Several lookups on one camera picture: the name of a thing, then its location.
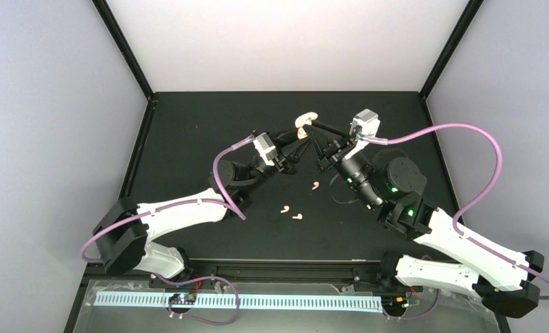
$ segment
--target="gray wall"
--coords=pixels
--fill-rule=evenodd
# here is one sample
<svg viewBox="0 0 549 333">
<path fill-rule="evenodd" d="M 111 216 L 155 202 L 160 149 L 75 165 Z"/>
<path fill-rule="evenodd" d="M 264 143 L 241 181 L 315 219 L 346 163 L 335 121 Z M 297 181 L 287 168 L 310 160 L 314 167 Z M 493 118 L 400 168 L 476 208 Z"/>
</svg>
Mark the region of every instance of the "gray wall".
<svg viewBox="0 0 549 333">
<path fill-rule="evenodd" d="M 146 103 L 90 1 L 23 3 L 0 1 L 0 332 L 61 332 Z"/>
<path fill-rule="evenodd" d="M 466 221 L 504 246 L 540 251 L 549 275 L 549 1 L 485 1 L 429 108 L 435 123 L 473 123 L 499 141 L 500 181 Z M 439 139 L 466 203 L 490 178 L 492 149 L 465 130 L 446 130 Z M 549 332 L 549 301 L 510 325 L 513 332 Z"/>
<path fill-rule="evenodd" d="M 203 92 L 418 90 L 467 1 L 108 2 L 155 91 Z"/>
</svg>

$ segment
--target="white plastic piece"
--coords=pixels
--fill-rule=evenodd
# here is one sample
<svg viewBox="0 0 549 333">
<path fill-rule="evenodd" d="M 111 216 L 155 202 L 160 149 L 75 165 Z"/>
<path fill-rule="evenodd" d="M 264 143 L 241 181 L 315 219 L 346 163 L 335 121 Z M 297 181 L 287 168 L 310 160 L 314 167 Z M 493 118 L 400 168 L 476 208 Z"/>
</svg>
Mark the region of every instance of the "white plastic piece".
<svg viewBox="0 0 549 333">
<path fill-rule="evenodd" d="M 305 133 L 305 130 L 303 129 L 303 125 L 305 124 L 311 125 L 311 122 L 316 119 L 317 119 L 317 113 L 307 112 L 306 114 L 299 116 L 295 120 L 295 127 L 297 128 L 298 139 L 305 139 L 307 137 L 307 133 Z"/>
<path fill-rule="evenodd" d="M 367 137 L 375 137 L 380 124 L 381 124 L 381 121 L 378 119 L 378 114 L 375 112 L 372 112 L 371 110 L 365 109 L 363 111 L 360 111 L 352 119 L 352 122 L 350 124 L 350 133 L 352 133 L 352 130 L 354 128 L 356 128 L 357 126 L 360 126 L 361 135 L 364 135 Z M 351 151 L 349 151 L 348 154 L 346 154 L 346 156 L 344 156 L 344 159 L 348 160 L 349 158 L 354 156 L 357 152 L 363 150 L 366 147 L 366 145 L 368 145 L 368 142 L 359 139 L 356 142 L 356 146 L 354 146 L 354 148 Z"/>
<path fill-rule="evenodd" d="M 432 213 L 428 227 L 432 229 L 430 234 L 424 234 L 413 241 L 434 248 L 467 265 L 471 270 L 487 279 L 493 287 L 503 291 L 519 290 L 521 289 L 521 281 L 528 279 L 528 272 L 492 255 L 471 243 L 465 237 L 476 239 L 514 260 L 517 264 L 529 266 L 523 253 L 504 248 L 459 223 L 458 227 L 464 233 L 464 237 L 461 237 L 452 228 L 452 218 L 444 210 L 438 209 Z"/>
<path fill-rule="evenodd" d="M 144 251 L 146 254 L 134 269 L 155 272 L 167 279 L 184 269 L 183 258 L 176 248 L 167 248 L 154 242 L 148 242 Z"/>
<path fill-rule="evenodd" d="M 254 144 L 256 151 L 258 151 L 260 157 L 262 157 L 264 163 L 271 167 L 274 166 L 275 162 L 273 162 L 272 158 L 270 158 L 269 156 L 276 156 L 277 147 L 272 144 L 268 135 L 266 133 L 263 133 L 256 137 L 254 141 L 252 141 L 252 143 Z"/>
<path fill-rule="evenodd" d="M 191 199 L 214 199 L 224 201 L 223 197 L 220 194 L 217 194 L 213 189 L 206 189 L 199 194 L 165 201 L 163 203 L 140 203 L 138 204 L 139 208 L 137 211 L 138 214 L 141 214 L 170 203 Z M 222 205 L 197 202 L 190 205 L 172 207 L 157 212 L 154 216 L 142 217 L 141 221 L 142 223 L 148 224 L 149 227 L 146 231 L 148 233 L 146 241 L 153 241 L 163 234 L 168 234 L 169 232 L 186 228 L 191 225 L 220 221 L 223 219 L 226 211 L 227 208 Z"/>
<path fill-rule="evenodd" d="M 395 277 L 406 286 L 433 287 L 479 298 L 473 289 L 479 275 L 462 264 L 432 262 L 404 255 L 396 271 Z"/>
</svg>

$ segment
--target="black frame post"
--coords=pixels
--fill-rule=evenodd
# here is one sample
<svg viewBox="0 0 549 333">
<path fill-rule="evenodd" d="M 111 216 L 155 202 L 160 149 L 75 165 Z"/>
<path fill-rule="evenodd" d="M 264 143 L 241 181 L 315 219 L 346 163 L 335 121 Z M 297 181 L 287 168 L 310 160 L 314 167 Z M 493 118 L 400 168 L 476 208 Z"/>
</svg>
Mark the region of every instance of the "black frame post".
<svg viewBox="0 0 549 333">
<path fill-rule="evenodd" d="M 132 74 L 134 74 L 134 77 L 140 85 L 144 96 L 146 96 L 146 99 L 150 100 L 154 92 L 148 84 L 148 80 L 146 80 L 142 68 L 140 68 L 140 65 L 138 65 L 136 57 L 132 52 L 130 45 L 128 45 L 128 41 L 125 39 L 125 36 L 121 32 L 121 29 L 119 28 L 119 25 L 117 24 L 113 13 L 111 13 L 111 8 L 107 4 L 107 1 L 93 0 L 93 4 L 95 5 L 95 8 L 97 8 L 97 11 L 99 11 L 99 15 L 101 16 L 103 22 L 105 22 L 105 25 L 107 26 L 107 29 L 111 33 L 115 44 L 117 44 L 117 47 L 119 48 L 119 51 L 123 56 L 123 59 L 125 59 L 125 62 L 128 64 L 130 70 L 132 71 Z"/>
<path fill-rule="evenodd" d="M 136 143 L 134 144 L 134 149 L 132 150 L 132 155 L 130 156 L 130 163 L 128 164 L 128 169 L 125 171 L 125 177 L 123 178 L 123 183 L 121 184 L 121 189 L 119 190 L 119 198 L 129 196 L 132 192 L 134 178 L 136 177 L 136 171 L 138 169 L 138 165 L 140 164 L 144 143 L 148 137 L 148 131 L 150 130 L 150 125 L 152 125 L 152 118 L 154 117 L 157 104 L 158 101 L 155 99 L 154 94 L 152 94 L 146 104 L 146 110 L 144 111 L 138 136 L 136 137 Z"/>
<path fill-rule="evenodd" d="M 456 50 L 462 36 L 464 36 L 464 33 L 471 25 L 471 22 L 478 12 L 482 2 L 483 0 L 469 0 L 467 6 L 462 11 L 462 15 L 460 15 L 458 22 L 456 22 L 456 26 L 454 26 L 454 30 L 452 30 L 448 41 L 446 41 L 446 45 L 444 45 L 444 48 L 436 60 L 430 75 L 426 79 L 424 86 L 419 91 L 422 99 L 427 99 L 428 96 L 430 96 L 432 89 L 436 86 L 436 82 L 438 81 L 440 75 L 442 75 L 444 68 L 446 68 L 450 57 L 454 54 L 454 50 Z"/>
</svg>

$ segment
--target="small white object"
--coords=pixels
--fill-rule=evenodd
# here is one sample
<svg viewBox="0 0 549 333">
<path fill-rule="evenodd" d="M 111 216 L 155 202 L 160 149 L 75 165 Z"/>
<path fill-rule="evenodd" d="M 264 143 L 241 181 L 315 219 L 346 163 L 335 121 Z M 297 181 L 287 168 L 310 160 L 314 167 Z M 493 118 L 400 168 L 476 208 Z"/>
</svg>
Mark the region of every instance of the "small white object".
<svg viewBox="0 0 549 333">
<path fill-rule="evenodd" d="M 298 139 L 304 139 L 307 137 L 307 133 L 305 133 L 305 130 L 303 129 L 303 125 L 306 125 L 306 124 L 311 125 L 311 122 L 316 119 L 317 119 L 317 113 L 307 112 L 306 114 L 299 116 L 295 120 L 295 127 L 297 128 Z"/>
</svg>

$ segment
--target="white led strip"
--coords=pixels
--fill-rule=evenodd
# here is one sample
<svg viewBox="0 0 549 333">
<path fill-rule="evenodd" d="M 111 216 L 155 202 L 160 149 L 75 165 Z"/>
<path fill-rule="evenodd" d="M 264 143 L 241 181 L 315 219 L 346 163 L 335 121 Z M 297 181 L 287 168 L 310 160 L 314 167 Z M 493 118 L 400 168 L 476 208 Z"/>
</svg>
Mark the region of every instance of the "white led strip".
<svg viewBox="0 0 549 333">
<path fill-rule="evenodd" d="M 98 291 L 94 306 L 167 307 L 174 293 Z M 381 298 L 374 296 L 240 295 L 240 309 L 327 310 L 382 313 Z M 234 309 L 233 294 L 199 293 L 194 305 L 173 308 Z"/>
</svg>

